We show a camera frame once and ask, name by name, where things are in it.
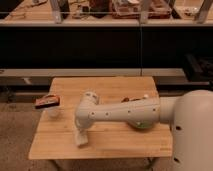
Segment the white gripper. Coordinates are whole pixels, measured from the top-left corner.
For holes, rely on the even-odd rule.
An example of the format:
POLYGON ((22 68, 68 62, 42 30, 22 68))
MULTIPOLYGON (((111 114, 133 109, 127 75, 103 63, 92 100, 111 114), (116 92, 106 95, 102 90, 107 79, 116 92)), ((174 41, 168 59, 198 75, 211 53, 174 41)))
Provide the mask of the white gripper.
POLYGON ((92 126, 92 123, 90 121, 76 120, 75 125, 79 133, 84 133, 88 128, 92 126))

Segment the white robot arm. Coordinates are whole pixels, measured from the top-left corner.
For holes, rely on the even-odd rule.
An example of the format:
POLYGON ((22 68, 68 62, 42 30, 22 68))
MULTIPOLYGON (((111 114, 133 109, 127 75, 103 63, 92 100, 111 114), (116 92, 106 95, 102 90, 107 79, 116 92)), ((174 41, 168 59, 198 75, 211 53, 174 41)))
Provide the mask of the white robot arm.
POLYGON ((74 114, 75 143, 88 143, 95 122, 163 123, 173 126, 172 171, 213 171, 213 91, 176 97, 101 104, 94 92, 83 94, 74 114))

